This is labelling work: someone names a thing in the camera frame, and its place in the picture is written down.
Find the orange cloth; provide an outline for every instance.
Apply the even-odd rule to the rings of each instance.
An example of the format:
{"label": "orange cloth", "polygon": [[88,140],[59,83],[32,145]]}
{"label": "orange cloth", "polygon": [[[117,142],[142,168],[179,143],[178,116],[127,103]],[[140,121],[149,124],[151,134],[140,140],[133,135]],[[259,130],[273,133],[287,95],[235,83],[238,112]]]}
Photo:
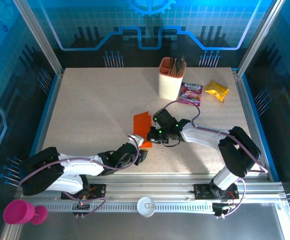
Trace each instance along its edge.
{"label": "orange cloth", "polygon": [[149,112],[143,112],[141,114],[134,115],[133,131],[134,135],[139,135],[144,138],[144,143],[140,146],[141,148],[152,148],[153,144],[147,141],[147,134],[152,126],[152,117]]}

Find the speckled countertop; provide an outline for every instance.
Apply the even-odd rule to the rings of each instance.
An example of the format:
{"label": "speckled countertop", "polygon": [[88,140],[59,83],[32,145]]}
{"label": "speckled countertop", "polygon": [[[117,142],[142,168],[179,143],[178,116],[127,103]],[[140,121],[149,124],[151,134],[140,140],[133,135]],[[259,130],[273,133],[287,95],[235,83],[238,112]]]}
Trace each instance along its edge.
{"label": "speckled countertop", "polygon": [[[248,127],[242,104],[228,68],[189,67],[183,82],[206,85],[211,80],[229,87],[221,103],[203,92],[201,115],[196,120],[211,128]],[[152,115],[169,100],[159,98],[158,67],[67,68],[64,73],[43,148],[57,147],[60,153],[92,156],[116,150],[133,133],[133,116],[149,111]],[[177,120],[191,119],[197,110],[175,103],[168,107]],[[172,148],[154,144],[146,160],[126,173],[217,173],[224,166],[221,154],[196,143]]]}

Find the candy bag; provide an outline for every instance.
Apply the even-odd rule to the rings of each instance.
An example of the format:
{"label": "candy bag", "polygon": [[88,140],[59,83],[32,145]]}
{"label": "candy bag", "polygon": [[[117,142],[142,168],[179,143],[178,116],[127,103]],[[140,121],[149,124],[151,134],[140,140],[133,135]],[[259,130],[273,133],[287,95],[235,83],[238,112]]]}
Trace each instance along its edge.
{"label": "candy bag", "polygon": [[205,86],[204,91],[215,95],[222,103],[224,103],[224,98],[229,92],[229,88],[212,80]]}
{"label": "candy bag", "polygon": [[187,100],[200,106],[203,86],[194,83],[181,83],[179,100]]}

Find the yellow snack bag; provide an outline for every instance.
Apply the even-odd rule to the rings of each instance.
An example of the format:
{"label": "yellow snack bag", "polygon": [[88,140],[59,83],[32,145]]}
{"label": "yellow snack bag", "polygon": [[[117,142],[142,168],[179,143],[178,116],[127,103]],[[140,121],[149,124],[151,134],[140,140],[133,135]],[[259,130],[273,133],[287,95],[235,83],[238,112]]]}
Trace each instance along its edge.
{"label": "yellow snack bag", "polygon": [[212,80],[204,87],[204,91],[215,95],[222,103],[224,103],[224,98],[229,92],[229,88]]}

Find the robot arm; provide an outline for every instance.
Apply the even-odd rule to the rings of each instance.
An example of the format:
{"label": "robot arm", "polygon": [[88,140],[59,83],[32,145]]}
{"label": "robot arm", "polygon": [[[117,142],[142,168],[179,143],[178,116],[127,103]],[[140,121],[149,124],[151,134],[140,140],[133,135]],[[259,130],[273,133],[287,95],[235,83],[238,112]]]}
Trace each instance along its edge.
{"label": "robot arm", "polygon": [[224,192],[232,186],[239,178],[244,178],[251,170],[255,162],[230,137],[235,137],[254,156],[259,159],[260,150],[246,134],[246,132],[235,126],[233,129],[214,129],[192,125],[190,120],[182,119],[177,121],[166,109],[161,109],[153,115],[155,126],[150,128],[147,140],[155,144],[163,144],[166,147],[169,140],[180,142],[198,143],[220,151],[225,167],[211,180],[208,187],[204,186],[199,192],[204,199],[213,196],[214,199],[221,199]]}
{"label": "robot arm", "polygon": [[[135,141],[130,139],[116,151],[101,152],[94,156],[69,156],[58,153],[56,147],[48,147],[38,152],[19,164],[21,180],[47,164],[59,163],[49,166],[25,180],[22,183],[23,194],[32,196],[45,190],[54,190],[74,195],[83,191],[85,186],[89,189],[86,175],[110,175],[131,164],[135,159],[137,148],[143,144],[144,139],[138,135],[130,137]],[[140,150],[134,164],[138,166],[146,156],[147,151]]]}

